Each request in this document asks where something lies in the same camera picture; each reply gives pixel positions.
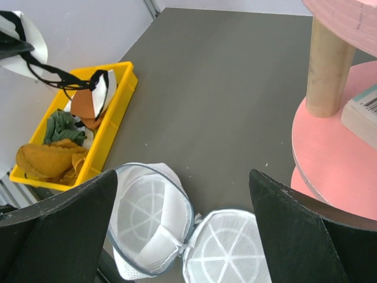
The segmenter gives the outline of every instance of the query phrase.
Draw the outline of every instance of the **barcode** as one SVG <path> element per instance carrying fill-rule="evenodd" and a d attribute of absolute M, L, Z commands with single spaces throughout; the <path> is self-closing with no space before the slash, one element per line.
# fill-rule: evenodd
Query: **barcode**
<path fill-rule="evenodd" d="M 368 101 L 363 105 L 367 110 L 372 112 L 374 115 L 377 115 L 377 97 L 373 98 L 372 100 Z"/>

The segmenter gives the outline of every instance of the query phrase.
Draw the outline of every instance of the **mesh basket lid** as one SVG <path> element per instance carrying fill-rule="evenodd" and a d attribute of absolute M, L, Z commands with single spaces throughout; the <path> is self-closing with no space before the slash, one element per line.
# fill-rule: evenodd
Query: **mesh basket lid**
<path fill-rule="evenodd" d="M 271 282 L 254 214 L 212 211 L 196 227 L 183 253 L 186 282 Z"/>
<path fill-rule="evenodd" d="M 165 164 L 128 163 L 116 172 L 118 189 L 108 234 L 119 254 L 118 270 L 131 265 L 141 274 L 161 274 L 194 225 L 191 203 L 179 178 Z"/>

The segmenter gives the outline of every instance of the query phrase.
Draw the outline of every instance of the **white wall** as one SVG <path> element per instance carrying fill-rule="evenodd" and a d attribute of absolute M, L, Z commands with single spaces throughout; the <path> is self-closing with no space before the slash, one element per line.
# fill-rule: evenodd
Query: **white wall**
<path fill-rule="evenodd" d="M 310 15 L 301 0 L 155 0 L 164 8 L 209 9 L 269 14 Z"/>
<path fill-rule="evenodd" d="M 117 62 L 151 24 L 142 0 L 2 0 L 22 11 L 46 40 L 48 64 L 63 70 Z M 0 176 L 15 163 L 55 90 L 0 68 Z"/>

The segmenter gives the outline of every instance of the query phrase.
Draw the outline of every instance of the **green cloth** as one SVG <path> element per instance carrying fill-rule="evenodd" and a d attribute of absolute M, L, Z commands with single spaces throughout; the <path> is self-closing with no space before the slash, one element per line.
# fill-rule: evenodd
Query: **green cloth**
<path fill-rule="evenodd" d="M 76 130 L 75 119 L 71 113 L 58 110 L 53 112 L 47 120 L 43 144 L 51 144 L 64 139 L 70 139 L 78 146 L 82 146 L 86 137 L 84 131 Z"/>

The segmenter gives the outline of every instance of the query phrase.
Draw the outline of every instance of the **mustard yellow cloth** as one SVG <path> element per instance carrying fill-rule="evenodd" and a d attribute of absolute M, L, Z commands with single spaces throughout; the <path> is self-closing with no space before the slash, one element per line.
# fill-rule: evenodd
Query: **mustard yellow cloth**
<path fill-rule="evenodd" d="M 16 154 L 16 163 L 27 175 L 46 182 L 73 185 L 88 150 L 70 139 L 51 144 L 26 144 Z"/>

